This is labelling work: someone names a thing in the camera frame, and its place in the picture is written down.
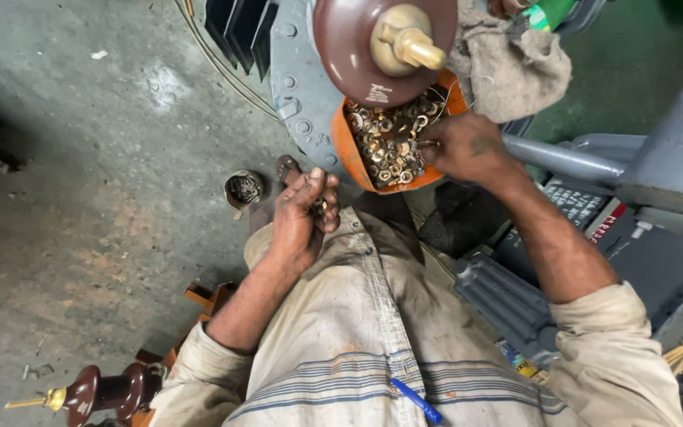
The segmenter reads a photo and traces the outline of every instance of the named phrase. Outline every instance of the stained floor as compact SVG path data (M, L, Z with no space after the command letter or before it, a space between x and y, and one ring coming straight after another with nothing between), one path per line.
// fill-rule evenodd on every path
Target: stained floor
M574 80L535 138L646 133L683 82L683 27L648 0L609 3L564 45ZM2 405L90 363L117 373L141 347L165 352L197 312L189 283L246 274L225 178L270 176L299 153L225 87L166 0L0 0L0 120L0 149L26 162L0 174L0 425L58 426L62 414ZM22 379L26 364L39 376Z

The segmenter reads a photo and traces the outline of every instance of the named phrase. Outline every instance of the man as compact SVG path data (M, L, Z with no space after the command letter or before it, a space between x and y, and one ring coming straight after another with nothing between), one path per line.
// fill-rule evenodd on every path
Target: man
M369 203L339 210L336 177L288 159L275 218L244 249L250 274L189 334L153 402L154 426L427 425L392 378L443 425L683 425L639 297L508 156L497 126L464 113L423 138L440 142L424 152L436 169L481 184L511 212L560 330L551 390L515 373L451 289L424 280L404 205L364 195ZM247 375L241 403L234 390Z

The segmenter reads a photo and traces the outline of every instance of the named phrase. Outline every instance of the bolt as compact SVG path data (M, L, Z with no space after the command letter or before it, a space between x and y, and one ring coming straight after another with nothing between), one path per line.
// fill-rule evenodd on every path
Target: bolt
M290 39L297 36L297 27L292 24L284 24L284 34Z
M307 119L302 119L300 121L297 121L295 128L301 134L308 134L310 131L313 130L313 124L310 123Z
M297 86L297 81L292 76L284 76L284 86L292 89L294 86Z

